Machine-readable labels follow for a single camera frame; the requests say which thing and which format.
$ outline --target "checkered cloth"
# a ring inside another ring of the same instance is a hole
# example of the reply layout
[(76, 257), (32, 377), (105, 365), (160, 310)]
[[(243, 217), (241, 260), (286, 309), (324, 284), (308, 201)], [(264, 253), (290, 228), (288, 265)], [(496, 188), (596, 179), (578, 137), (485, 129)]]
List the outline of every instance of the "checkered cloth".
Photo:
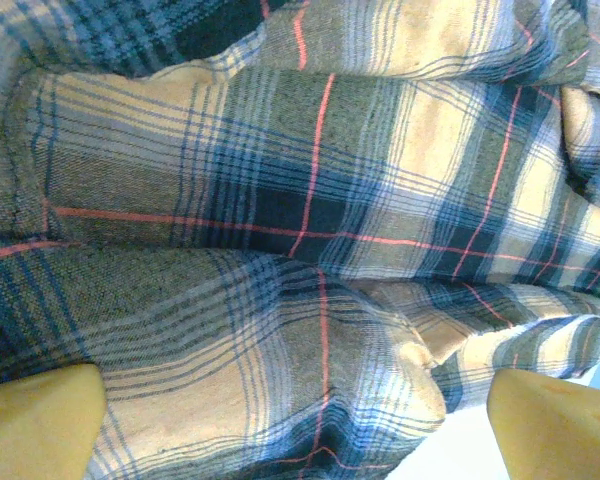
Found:
[(87, 478), (383, 478), (600, 362), (600, 1), (283, 3), (0, 0), (0, 382), (99, 367)]

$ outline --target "flannel fabric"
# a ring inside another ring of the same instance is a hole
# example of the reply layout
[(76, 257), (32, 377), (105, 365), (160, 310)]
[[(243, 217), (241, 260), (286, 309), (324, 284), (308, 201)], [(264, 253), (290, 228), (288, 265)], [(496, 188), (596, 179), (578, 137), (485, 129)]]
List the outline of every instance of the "flannel fabric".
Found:
[(600, 0), (0, 0), (0, 382), (77, 362), (91, 479), (383, 478), (600, 362)]

